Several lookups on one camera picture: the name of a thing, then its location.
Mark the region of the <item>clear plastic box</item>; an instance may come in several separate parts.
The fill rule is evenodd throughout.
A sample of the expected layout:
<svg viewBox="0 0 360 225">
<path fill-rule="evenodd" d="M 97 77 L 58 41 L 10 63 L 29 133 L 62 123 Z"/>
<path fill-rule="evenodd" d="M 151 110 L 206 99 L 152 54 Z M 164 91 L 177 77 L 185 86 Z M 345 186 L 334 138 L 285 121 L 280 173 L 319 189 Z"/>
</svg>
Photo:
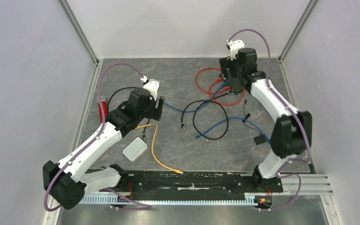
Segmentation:
<svg viewBox="0 0 360 225">
<path fill-rule="evenodd" d="M 146 150 L 147 144 L 139 137 L 134 139 L 124 150 L 124 156 L 131 162 L 136 161 Z"/>
</svg>

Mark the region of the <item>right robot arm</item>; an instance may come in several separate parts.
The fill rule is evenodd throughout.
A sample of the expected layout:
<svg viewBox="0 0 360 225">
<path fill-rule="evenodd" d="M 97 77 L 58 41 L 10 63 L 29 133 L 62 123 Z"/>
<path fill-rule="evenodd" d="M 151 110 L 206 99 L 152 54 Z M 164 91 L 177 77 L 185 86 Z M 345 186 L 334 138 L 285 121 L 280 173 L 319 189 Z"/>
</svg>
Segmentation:
<svg viewBox="0 0 360 225">
<path fill-rule="evenodd" d="M 285 163 L 306 151 L 311 160 L 312 114 L 291 105 L 273 86 L 265 72 L 257 69 L 253 48 L 242 47 L 220 58 L 221 77 L 238 94 L 247 91 L 272 117 L 275 125 L 270 138 L 271 151 L 254 170 L 252 186 L 264 191 L 271 185 Z"/>
</svg>

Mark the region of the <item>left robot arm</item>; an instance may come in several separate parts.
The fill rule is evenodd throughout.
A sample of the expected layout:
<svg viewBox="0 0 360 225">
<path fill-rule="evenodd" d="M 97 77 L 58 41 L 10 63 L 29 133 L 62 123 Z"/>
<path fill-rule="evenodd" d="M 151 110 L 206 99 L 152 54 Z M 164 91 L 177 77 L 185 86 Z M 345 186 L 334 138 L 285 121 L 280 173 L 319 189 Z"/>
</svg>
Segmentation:
<svg viewBox="0 0 360 225">
<path fill-rule="evenodd" d="M 94 135 L 75 151 L 57 163 L 46 162 L 42 167 L 45 209 L 72 209 L 86 194 L 104 188 L 125 190 L 128 178 L 114 167 L 89 174 L 86 172 L 108 148 L 136 129 L 143 119 L 159 121 L 164 103 L 164 97 L 156 98 L 151 91 L 136 88 L 128 100 L 108 113 Z"/>
</svg>

